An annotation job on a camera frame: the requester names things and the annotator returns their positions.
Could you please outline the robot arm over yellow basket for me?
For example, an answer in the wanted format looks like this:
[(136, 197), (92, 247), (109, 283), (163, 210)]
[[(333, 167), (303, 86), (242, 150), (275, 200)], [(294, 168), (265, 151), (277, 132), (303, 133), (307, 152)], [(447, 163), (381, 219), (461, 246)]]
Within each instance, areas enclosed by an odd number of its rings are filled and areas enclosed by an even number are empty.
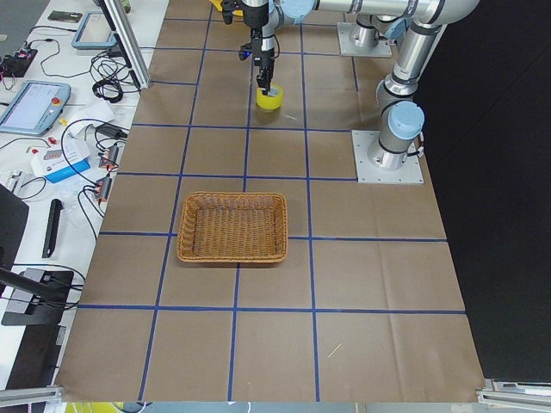
[(240, 57), (253, 60), (257, 86), (265, 96), (271, 90), (278, 28), (297, 24), (314, 10), (354, 14), (359, 27), (378, 32), (409, 22), (393, 70), (376, 90), (383, 127), (367, 150), (375, 168), (395, 171), (405, 165), (410, 145), (422, 132), (424, 112), (412, 98), (436, 39), (444, 26), (462, 20), (476, 6), (475, 1), (225, 1), (222, 15), (231, 23), (234, 11), (242, 11), (250, 41)]

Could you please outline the black gripper near yellow basket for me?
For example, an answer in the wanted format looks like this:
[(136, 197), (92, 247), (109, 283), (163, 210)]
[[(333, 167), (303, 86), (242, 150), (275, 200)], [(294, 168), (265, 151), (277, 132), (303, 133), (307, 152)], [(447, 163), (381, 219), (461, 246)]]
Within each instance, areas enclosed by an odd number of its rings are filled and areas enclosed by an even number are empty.
[(275, 60), (275, 31), (273, 28), (251, 29), (251, 46), (254, 65), (259, 69), (257, 87), (267, 95), (271, 91)]

